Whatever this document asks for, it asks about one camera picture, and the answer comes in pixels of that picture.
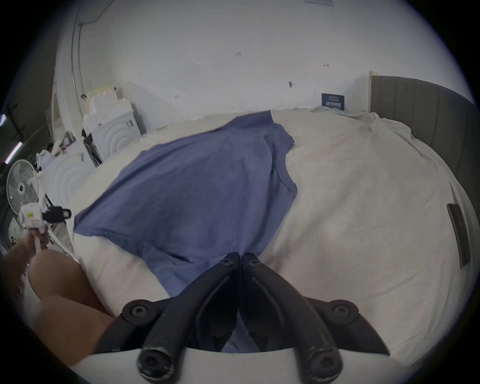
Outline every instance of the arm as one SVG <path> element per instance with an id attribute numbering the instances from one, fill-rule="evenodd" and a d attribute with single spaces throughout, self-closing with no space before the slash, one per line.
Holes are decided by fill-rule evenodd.
<path id="1" fill-rule="evenodd" d="M 40 239 L 42 248 L 48 243 L 47 231 L 41 235 L 36 229 L 26 229 L 10 252 L 0 259 L 0 271 L 5 288 L 12 296 L 15 295 L 22 281 L 22 273 L 26 265 L 35 255 L 35 236 Z"/>

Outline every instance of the ceiling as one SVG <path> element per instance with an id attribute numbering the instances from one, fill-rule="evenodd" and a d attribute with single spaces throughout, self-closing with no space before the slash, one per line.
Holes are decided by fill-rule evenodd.
<path id="1" fill-rule="evenodd" d="M 6 105 L 12 111 L 13 119 L 21 130 L 24 141 L 46 123 L 45 111 L 49 109 L 51 101 L 60 27 L 60 18 L 50 20 L 44 26 L 19 68 L 8 94 Z M 16 135 L 17 131 L 10 119 L 0 127 L 0 161 L 6 159 L 19 141 Z M 41 146 L 45 145 L 43 141 L 45 140 L 35 140 L 37 145 L 30 144 L 29 150 L 39 151 L 42 149 Z"/>

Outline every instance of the blue cloth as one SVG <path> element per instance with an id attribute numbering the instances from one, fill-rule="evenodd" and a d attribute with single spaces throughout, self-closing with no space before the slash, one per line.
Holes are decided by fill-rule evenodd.
<path id="1" fill-rule="evenodd" d="M 75 217 L 140 256 L 170 296 L 227 253 L 262 253 L 297 187 L 285 167 L 293 139 L 270 111 L 144 151 Z"/>

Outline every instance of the wrinkled sheet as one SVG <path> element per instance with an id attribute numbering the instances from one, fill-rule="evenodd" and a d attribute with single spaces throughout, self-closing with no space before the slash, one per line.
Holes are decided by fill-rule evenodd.
<path id="1" fill-rule="evenodd" d="M 133 142 L 96 169 L 69 208 L 87 208 L 142 150 L 237 115 L 174 124 Z M 298 195 L 260 259 L 305 296 L 354 302 L 391 357 L 415 363 L 451 327 L 478 274 L 480 227 L 463 188 L 404 124 L 321 109 L 272 117 L 295 141 L 286 166 Z M 468 227 L 471 262 L 463 269 L 448 203 L 460 205 Z M 73 246 L 114 316 L 131 300 L 168 297 L 142 259 L 105 238 L 75 234 Z"/>

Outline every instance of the hand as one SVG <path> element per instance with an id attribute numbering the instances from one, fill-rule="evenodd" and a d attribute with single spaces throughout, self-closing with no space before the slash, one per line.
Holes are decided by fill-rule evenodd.
<path id="1" fill-rule="evenodd" d="M 36 252 L 35 237 L 38 237 L 40 239 L 40 245 L 42 249 L 46 247 L 50 239 L 50 237 L 48 236 L 47 228 L 45 227 L 44 234 L 40 234 L 40 232 L 38 232 L 38 229 L 24 229 L 20 238 L 17 241 L 17 244 L 23 246 L 29 253 L 31 253 L 31 256 L 35 255 Z"/>

